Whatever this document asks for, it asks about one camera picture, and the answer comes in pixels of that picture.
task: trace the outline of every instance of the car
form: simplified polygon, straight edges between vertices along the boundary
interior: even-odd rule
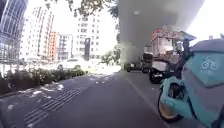
[[[81,69],[85,66],[85,61],[79,58],[71,58],[60,62],[57,69]]]

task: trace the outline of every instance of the street sign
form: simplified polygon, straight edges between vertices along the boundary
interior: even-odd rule
[[[86,61],[89,60],[90,58],[90,42],[91,42],[91,39],[90,38],[86,38],[85,39],[85,53],[84,53],[84,59]]]

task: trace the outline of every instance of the road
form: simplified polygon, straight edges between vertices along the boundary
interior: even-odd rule
[[[9,128],[197,128],[159,118],[158,87],[141,72],[76,77],[0,99],[1,120]]]

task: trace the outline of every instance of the overpass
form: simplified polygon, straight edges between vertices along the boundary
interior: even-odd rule
[[[120,0],[121,62],[136,59],[151,40],[152,32],[164,25],[186,30],[204,0]]]

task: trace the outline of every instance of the tall building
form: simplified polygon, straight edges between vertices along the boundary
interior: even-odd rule
[[[74,37],[74,56],[83,57],[85,55],[85,40],[90,38],[90,60],[101,59],[100,47],[100,13],[88,17],[77,17],[77,32]]]
[[[51,31],[54,15],[46,7],[34,8],[25,20],[20,45],[20,59],[50,62]]]
[[[39,32],[41,24],[35,16],[25,18],[20,40],[19,58],[25,62],[37,62],[38,56]]]
[[[48,56],[51,62],[56,61],[56,46],[59,38],[59,34],[57,32],[51,32],[50,43],[48,47]]]
[[[57,61],[64,61],[73,57],[73,36],[60,34],[57,43]]]
[[[20,27],[28,0],[0,0],[0,59],[16,61]]]

